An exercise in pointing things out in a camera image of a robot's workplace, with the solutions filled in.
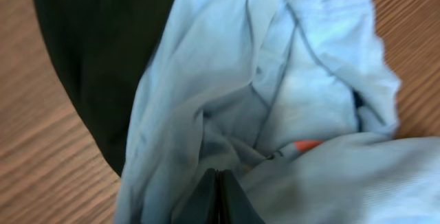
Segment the garment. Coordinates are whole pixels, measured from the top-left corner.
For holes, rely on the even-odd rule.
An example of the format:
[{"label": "garment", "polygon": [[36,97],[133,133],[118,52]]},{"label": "garment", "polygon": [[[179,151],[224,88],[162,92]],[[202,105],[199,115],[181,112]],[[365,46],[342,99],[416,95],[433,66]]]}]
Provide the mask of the garment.
[{"label": "garment", "polygon": [[[398,87],[374,33],[371,0],[175,0],[153,63],[137,88],[115,222],[169,222],[208,168],[231,170],[266,223],[309,220],[289,215],[301,213],[294,205],[298,198],[289,192],[303,182],[321,186],[301,177],[320,172],[311,164],[322,160],[312,156],[314,150],[257,173],[269,182],[264,188],[248,186],[258,177],[247,178],[292,142],[326,141],[317,147],[322,150],[359,132],[368,134],[354,135],[348,143],[369,143],[369,135],[380,137],[373,139],[377,142],[391,140],[398,126]],[[386,145],[379,151],[394,153]],[[354,172],[363,179],[371,176],[368,170],[387,167],[371,156],[371,168],[364,169],[364,160],[329,154],[339,166],[357,165],[341,171],[340,183],[347,185],[360,182],[350,177]],[[390,163],[409,154],[404,148],[390,156]],[[301,162],[308,157],[311,170]],[[304,166],[299,178],[297,161]],[[333,180],[327,176],[316,178]],[[294,184],[286,188],[283,182]],[[273,195],[267,205],[253,194],[262,189]],[[357,212],[344,219],[340,209],[334,210],[325,209],[309,223],[322,223],[331,214],[339,214],[334,218],[339,223],[374,216]]]},{"label": "garment", "polygon": [[52,64],[120,175],[135,90],[174,0],[34,0]]}]

